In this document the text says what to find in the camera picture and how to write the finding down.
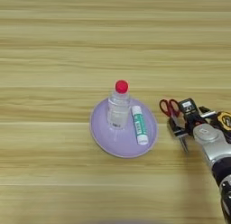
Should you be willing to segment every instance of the clear water bottle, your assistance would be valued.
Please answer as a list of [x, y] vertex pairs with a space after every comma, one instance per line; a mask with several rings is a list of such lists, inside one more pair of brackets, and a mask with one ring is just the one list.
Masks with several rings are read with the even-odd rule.
[[124, 128], [130, 112], [130, 96], [128, 83], [119, 80], [115, 84], [115, 90], [108, 99], [107, 122], [114, 128]]

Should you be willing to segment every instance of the wood grain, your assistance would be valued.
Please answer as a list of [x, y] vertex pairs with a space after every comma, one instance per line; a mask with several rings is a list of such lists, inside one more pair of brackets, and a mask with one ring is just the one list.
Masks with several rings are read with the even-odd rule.
[[[230, 111], [230, 31], [231, 0], [0, 0], [0, 222], [224, 223], [199, 147], [185, 156], [158, 102]], [[118, 79], [159, 123], [136, 159], [89, 133]]]

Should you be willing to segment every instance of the green label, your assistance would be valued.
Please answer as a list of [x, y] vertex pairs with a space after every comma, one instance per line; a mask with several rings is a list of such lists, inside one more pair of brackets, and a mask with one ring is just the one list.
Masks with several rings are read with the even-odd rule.
[[135, 127], [136, 136], [147, 135], [147, 129], [142, 114], [134, 115], [134, 127]]

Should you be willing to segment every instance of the glue stick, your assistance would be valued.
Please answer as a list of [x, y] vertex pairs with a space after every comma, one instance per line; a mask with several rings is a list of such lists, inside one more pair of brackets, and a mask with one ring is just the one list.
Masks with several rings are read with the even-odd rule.
[[143, 113], [140, 106], [132, 107], [134, 130], [139, 145], [148, 144], [148, 135], [146, 125], [143, 119]]

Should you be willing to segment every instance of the red bottle cap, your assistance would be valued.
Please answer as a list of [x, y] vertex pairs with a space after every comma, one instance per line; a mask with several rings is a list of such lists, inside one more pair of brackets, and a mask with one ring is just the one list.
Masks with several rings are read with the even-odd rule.
[[120, 94], [125, 94], [128, 90], [128, 83], [125, 80], [119, 80], [115, 84], [115, 90]]

